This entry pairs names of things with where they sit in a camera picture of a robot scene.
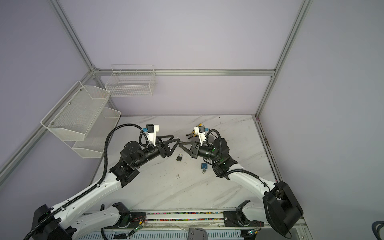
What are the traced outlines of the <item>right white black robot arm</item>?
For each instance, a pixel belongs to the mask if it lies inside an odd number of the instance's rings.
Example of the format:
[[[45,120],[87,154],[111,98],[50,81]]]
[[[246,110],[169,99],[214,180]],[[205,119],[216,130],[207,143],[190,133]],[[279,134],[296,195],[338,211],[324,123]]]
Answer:
[[[290,237],[291,228],[304,211],[287,183],[268,181],[246,170],[230,156],[230,148],[224,138],[203,145],[185,142],[179,147],[193,159],[201,157],[210,161],[218,178],[237,183],[263,202],[263,206],[258,207],[251,200],[243,201],[235,211],[236,225],[250,227],[257,222],[268,223],[279,235]]]

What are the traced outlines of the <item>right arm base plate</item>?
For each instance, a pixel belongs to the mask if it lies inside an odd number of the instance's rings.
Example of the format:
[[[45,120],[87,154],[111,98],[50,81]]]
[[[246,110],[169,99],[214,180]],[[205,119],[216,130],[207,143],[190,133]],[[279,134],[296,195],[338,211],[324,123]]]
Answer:
[[[243,213],[236,211],[224,211],[224,224],[225,227],[264,227],[264,222],[260,221],[250,221],[248,220]]]

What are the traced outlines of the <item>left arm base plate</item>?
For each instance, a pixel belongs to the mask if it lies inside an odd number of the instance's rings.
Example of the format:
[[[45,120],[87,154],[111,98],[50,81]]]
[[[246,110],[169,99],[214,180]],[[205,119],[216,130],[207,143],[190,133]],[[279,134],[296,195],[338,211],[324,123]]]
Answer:
[[[118,227],[121,229],[133,229],[139,225],[140,221],[145,221],[146,213],[137,212],[124,215],[119,220]]]

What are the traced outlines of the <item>black padlock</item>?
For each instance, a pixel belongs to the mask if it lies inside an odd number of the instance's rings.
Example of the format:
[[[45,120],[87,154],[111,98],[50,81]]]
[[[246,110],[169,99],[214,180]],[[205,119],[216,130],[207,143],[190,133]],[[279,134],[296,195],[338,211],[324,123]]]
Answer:
[[[176,161],[181,162],[182,159],[183,159],[183,155],[182,155],[182,154],[179,154],[179,155],[177,156],[177,158],[176,158]]]

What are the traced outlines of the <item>blue padlock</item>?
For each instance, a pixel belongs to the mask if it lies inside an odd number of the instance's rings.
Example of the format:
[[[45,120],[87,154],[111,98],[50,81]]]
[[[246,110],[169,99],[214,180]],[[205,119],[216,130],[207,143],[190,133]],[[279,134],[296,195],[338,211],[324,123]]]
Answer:
[[[201,163],[201,169],[202,173],[204,174],[207,171],[208,164],[207,163]]]

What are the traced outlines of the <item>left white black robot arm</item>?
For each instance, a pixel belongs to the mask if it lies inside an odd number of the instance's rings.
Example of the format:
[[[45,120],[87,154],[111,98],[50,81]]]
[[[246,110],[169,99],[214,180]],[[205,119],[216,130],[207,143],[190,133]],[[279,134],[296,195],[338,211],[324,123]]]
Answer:
[[[97,229],[127,226],[131,212],[121,202],[87,216],[83,214],[100,200],[132,182],[139,175],[142,165],[157,157],[170,157],[179,143],[180,139],[172,135],[156,137],[145,147],[136,141],[126,143],[118,163],[105,169],[95,184],[53,207],[43,205],[35,210],[32,228],[25,239],[77,240]]]

